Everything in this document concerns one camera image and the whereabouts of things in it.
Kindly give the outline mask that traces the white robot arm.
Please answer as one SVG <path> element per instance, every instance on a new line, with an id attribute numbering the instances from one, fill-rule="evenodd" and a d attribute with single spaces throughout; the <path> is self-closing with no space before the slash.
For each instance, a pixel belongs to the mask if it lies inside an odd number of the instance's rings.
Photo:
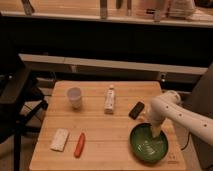
<path id="1" fill-rule="evenodd" d="M 213 135 L 211 135 L 211 132 L 213 132 L 213 119 L 184 109 L 179 106 L 180 102 L 180 95 L 173 90 L 151 99 L 147 121 L 151 124 L 152 136 L 156 138 L 160 135 L 161 125 L 166 118 L 169 118 L 213 146 Z"/>

